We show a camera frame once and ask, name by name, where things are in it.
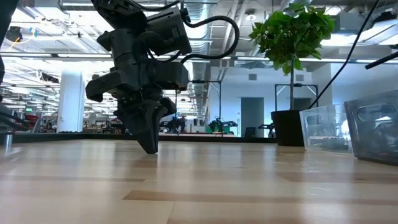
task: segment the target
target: potted plant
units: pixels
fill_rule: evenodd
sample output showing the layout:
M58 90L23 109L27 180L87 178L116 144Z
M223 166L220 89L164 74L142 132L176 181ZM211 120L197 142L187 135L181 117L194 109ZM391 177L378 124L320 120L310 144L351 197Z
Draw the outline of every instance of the potted plant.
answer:
M304 4L290 4L283 12L274 12L268 20L254 23L249 35L265 53L275 70L282 68L290 74L290 110L271 113L278 144L303 146L300 114L294 110L294 69L303 70L300 58L312 56L321 59L317 51L321 41L329 39L334 22L325 14L325 8Z

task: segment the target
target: doorway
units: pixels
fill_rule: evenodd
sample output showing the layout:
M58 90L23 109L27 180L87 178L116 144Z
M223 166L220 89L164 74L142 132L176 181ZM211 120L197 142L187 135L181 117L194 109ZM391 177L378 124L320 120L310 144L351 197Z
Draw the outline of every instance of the doorway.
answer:
M293 106L295 110L307 110L312 104L312 98L294 98Z
M245 136L246 128L255 128L255 137L263 138L264 130L258 126L264 123L264 98L241 98L241 133Z

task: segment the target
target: black robotic gripper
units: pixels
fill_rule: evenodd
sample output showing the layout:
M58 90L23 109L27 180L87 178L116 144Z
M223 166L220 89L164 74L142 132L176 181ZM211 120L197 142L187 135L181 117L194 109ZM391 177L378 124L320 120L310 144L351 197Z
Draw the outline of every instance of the black robotic gripper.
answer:
M114 114L133 133L148 154L158 151L159 121L176 113L175 104L162 90L186 90L188 71L180 62L149 57L174 51L192 51L182 17L186 9L168 8L146 17L140 5L128 0L91 0L98 13L114 28L97 42L112 51L114 67L86 86L87 98L101 102L103 93L118 100Z

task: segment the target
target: black plant pot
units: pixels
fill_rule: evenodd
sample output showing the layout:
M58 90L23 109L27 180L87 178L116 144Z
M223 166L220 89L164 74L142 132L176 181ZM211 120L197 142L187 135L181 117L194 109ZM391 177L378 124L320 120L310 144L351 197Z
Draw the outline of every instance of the black plant pot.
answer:
M271 113L278 145L304 146L300 111L274 111Z

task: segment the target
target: clear plastic bin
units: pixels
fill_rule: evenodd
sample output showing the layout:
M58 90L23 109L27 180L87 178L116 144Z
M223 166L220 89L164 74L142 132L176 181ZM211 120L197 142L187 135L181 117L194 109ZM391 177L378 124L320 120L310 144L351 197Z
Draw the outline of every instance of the clear plastic bin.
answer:
M352 153L344 105L301 111L300 119L306 150Z
M354 156L398 165L398 90L345 102Z

